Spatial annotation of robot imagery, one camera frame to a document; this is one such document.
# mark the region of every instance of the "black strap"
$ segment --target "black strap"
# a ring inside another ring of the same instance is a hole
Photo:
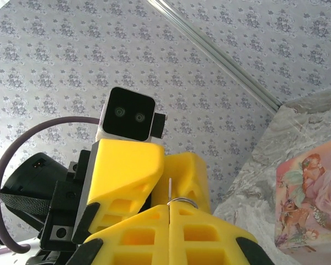
[[[47,215],[51,201],[3,192],[0,198],[6,206],[33,215]]]

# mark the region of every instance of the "gray marble surface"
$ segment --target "gray marble surface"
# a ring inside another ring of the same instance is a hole
[[[282,106],[214,215],[251,232],[275,264],[299,264],[274,244],[276,168],[331,140],[331,91]]]

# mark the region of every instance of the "fairy picture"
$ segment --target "fairy picture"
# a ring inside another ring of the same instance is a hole
[[[277,168],[276,245],[304,245],[331,231],[331,142]]]

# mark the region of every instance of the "black cable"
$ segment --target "black cable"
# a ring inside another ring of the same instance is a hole
[[[21,147],[23,143],[25,143],[28,139],[30,139],[36,133],[43,131],[49,127],[63,124],[63,123],[91,123],[91,124],[99,124],[99,119],[91,118],[91,117],[78,117],[78,116],[68,116],[62,118],[56,118],[52,120],[45,121],[41,124],[34,126],[33,128],[29,129],[21,136],[19,136],[5,151],[3,156],[0,158],[0,189],[1,189],[1,182],[4,176],[5,169],[9,164],[10,159],[13,157],[15,152],[18,148]],[[13,252],[24,254],[30,250],[29,245],[19,245],[17,244],[12,237],[10,236],[9,232],[6,229],[1,206],[0,206],[0,239],[1,241],[7,246],[8,249],[12,250]]]

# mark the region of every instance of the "black camera face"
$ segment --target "black camera face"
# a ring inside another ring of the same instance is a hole
[[[114,87],[106,106],[103,130],[107,134],[146,141],[150,136],[155,108],[153,98]]]

